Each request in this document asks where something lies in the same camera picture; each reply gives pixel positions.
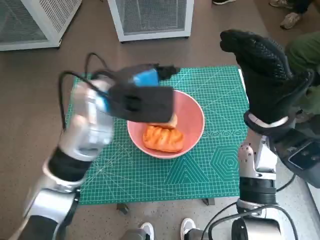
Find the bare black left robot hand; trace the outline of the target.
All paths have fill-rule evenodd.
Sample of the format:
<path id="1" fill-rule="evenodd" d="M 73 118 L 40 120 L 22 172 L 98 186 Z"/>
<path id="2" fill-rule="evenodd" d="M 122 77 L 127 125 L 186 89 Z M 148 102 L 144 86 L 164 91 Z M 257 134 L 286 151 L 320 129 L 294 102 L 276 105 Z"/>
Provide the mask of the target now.
<path id="1" fill-rule="evenodd" d="M 132 84 L 137 87 L 156 87 L 160 81 L 169 80 L 180 71 L 181 68 L 174 65 L 147 63 L 124 67 L 114 72 L 113 75 L 122 84 Z"/>

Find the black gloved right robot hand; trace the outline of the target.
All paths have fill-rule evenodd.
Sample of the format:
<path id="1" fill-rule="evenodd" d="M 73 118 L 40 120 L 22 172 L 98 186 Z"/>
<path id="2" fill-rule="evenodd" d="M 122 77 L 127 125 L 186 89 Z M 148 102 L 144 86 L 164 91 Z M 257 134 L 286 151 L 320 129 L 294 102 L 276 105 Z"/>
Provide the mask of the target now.
<path id="1" fill-rule="evenodd" d="M 312 69 L 293 73 L 283 49 L 272 39 L 253 32 L 222 31 L 220 47 L 235 55 L 243 72 L 249 112 L 266 124 L 287 117 L 314 80 Z"/>

